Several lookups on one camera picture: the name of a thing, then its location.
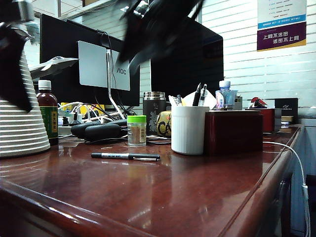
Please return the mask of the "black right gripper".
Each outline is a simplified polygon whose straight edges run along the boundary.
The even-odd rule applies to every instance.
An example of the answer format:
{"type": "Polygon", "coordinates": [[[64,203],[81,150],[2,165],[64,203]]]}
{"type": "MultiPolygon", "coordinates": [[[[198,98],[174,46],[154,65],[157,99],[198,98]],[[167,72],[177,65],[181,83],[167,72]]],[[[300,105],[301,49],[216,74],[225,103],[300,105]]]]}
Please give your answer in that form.
{"type": "Polygon", "coordinates": [[[201,10],[202,0],[119,0],[125,7],[122,19],[127,22],[121,62],[129,61],[133,76],[143,63],[166,54],[184,28],[188,15],[195,19],[201,10]]]}

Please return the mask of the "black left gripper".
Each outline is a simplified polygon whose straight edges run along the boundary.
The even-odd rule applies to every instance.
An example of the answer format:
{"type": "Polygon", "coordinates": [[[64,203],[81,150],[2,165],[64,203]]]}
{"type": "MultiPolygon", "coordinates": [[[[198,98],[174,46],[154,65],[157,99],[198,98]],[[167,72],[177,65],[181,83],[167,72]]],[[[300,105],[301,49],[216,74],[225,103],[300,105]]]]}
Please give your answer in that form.
{"type": "Polygon", "coordinates": [[[25,38],[10,27],[0,28],[0,97],[29,112],[32,105],[19,66],[25,38]]]}

